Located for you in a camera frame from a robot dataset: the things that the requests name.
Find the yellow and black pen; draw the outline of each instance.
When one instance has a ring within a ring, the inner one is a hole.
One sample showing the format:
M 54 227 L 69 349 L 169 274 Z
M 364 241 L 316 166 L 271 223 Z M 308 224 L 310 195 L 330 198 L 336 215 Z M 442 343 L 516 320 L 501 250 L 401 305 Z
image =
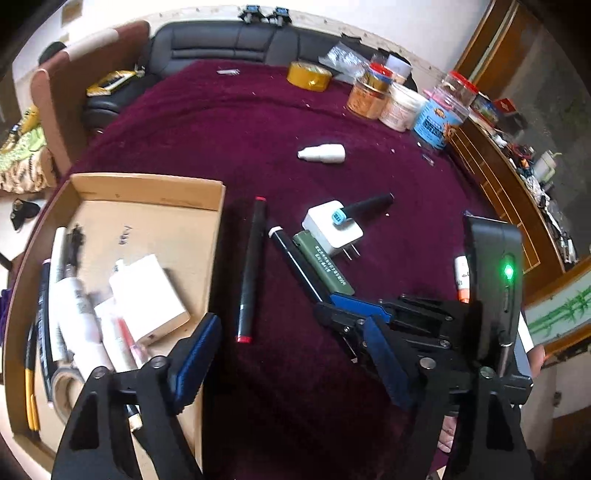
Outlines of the yellow and black pen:
M 31 324 L 25 351 L 25 395 L 27 396 L 27 422 L 29 430 L 39 431 L 39 413 L 35 399 L 35 354 L 37 350 L 37 322 Z

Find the black shoe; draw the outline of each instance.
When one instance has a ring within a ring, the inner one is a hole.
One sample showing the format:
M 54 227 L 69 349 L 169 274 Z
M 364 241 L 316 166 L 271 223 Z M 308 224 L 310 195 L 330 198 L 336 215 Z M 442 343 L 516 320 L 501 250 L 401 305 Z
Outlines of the black shoe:
M 12 212 L 10 212 L 10 220 L 14 230 L 18 232 L 25 223 L 25 220 L 35 218 L 39 215 L 40 211 L 41 207 L 36 203 L 15 199 L 12 203 Z

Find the white box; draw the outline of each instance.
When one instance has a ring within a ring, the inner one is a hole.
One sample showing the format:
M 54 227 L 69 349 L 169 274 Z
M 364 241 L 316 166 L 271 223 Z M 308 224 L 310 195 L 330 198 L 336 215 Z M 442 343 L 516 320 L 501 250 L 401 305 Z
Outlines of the white box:
M 338 200 L 312 207 L 301 223 L 331 257 L 363 236 L 361 227 L 354 220 L 347 220 L 339 226 L 333 223 L 332 214 L 342 207 L 343 204 Z
M 190 318 L 154 254 L 123 267 L 109 283 L 136 343 L 149 345 Z

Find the tape roll in box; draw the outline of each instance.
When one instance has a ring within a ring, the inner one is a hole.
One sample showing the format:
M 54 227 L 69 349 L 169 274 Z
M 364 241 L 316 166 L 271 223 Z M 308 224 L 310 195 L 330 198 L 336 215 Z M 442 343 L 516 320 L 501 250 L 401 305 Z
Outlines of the tape roll in box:
M 303 61 L 292 61 L 287 72 L 289 83 L 312 92 L 324 92 L 331 78 L 332 73 L 327 69 Z

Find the green cloth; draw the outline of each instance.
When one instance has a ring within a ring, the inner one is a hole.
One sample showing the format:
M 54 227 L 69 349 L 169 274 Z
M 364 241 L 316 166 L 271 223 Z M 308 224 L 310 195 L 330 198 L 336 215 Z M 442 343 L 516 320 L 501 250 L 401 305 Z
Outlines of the green cloth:
M 40 126 L 35 127 L 19 138 L 10 151 L 0 153 L 0 171 L 7 171 L 15 163 L 29 158 L 45 144 L 43 129 Z

